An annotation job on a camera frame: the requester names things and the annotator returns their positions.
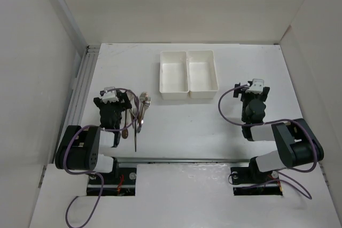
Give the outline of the silver fork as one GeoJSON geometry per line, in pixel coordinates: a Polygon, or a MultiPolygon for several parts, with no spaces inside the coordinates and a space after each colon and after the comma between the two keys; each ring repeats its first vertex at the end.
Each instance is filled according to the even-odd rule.
{"type": "Polygon", "coordinates": [[[138,125],[137,125],[137,132],[140,133],[143,125],[144,114],[146,110],[149,108],[149,98],[147,92],[142,92],[140,97],[140,107],[139,107],[139,114],[138,114],[138,125]]]}

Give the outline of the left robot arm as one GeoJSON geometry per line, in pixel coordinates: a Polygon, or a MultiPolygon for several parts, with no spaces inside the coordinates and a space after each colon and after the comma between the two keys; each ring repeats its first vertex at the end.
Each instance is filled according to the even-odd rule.
{"type": "Polygon", "coordinates": [[[115,148],[121,139],[122,113],[131,109],[127,91],[107,89],[93,99],[99,109],[100,125],[69,125],[55,156],[57,169],[72,173],[101,173],[107,183],[115,183],[120,171],[115,158],[99,153],[100,148],[115,148]]]}

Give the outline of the brown wooden spoon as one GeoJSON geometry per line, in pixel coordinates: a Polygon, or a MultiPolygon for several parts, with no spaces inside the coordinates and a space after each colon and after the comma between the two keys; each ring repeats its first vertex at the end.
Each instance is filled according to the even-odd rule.
{"type": "MultiPolygon", "coordinates": [[[[127,110],[125,110],[125,122],[124,122],[124,127],[126,126],[127,126],[127,110]]],[[[123,129],[121,135],[123,139],[127,139],[129,135],[128,129],[123,129]]]]}

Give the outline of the black metal fork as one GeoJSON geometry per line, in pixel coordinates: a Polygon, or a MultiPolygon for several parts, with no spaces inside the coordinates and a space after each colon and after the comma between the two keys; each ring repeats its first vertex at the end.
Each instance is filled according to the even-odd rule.
{"type": "Polygon", "coordinates": [[[138,121],[138,112],[136,108],[133,108],[132,114],[135,118],[134,121],[134,147],[135,147],[135,152],[137,152],[137,121],[138,121]]]}

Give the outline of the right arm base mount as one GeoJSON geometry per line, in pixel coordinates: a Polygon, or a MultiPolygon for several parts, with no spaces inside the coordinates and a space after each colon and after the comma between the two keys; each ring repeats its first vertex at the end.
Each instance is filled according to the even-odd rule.
{"type": "Polygon", "coordinates": [[[231,167],[228,182],[234,196],[283,195],[276,171],[253,173],[249,167],[231,167]]]}

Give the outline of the copper fork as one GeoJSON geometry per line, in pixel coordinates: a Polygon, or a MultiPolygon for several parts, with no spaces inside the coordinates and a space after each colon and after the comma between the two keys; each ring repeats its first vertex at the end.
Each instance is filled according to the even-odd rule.
{"type": "Polygon", "coordinates": [[[146,110],[150,107],[150,103],[151,103],[151,97],[145,97],[145,99],[142,100],[141,110],[140,110],[139,119],[138,119],[138,128],[137,128],[138,133],[140,133],[142,129],[143,122],[144,122],[144,115],[145,115],[146,110]]]}

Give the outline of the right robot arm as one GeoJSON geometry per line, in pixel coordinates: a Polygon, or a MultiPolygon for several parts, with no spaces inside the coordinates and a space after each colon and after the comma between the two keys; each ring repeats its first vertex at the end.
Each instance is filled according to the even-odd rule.
{"type": "Polygon", "coordinates": [[[245,183],[263,183],[271,179],[273,171],[323,160],[323,147],[303,118],[264,124],[270,88],[252,91],[251,86],[251,81],[244,87],[238,83],[233,94],[242,102],[242,134],[248,141],[274,141],[276,150],[251,158],[247,168],[232,171],[241,172],[245,183]]]}

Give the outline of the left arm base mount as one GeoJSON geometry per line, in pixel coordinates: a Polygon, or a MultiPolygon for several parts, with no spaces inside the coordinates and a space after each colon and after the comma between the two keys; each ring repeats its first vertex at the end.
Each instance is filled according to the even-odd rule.
{"type": "MultiPolygon", "coordinates": [[[[113,168],[110,173],[102,173],[104,186],[102,196],[135,196],[137,168],[113,168]]],[[[87,196],[97,196],[102,181],[97,175],[90,175],[86,189],[87,196]]]]}

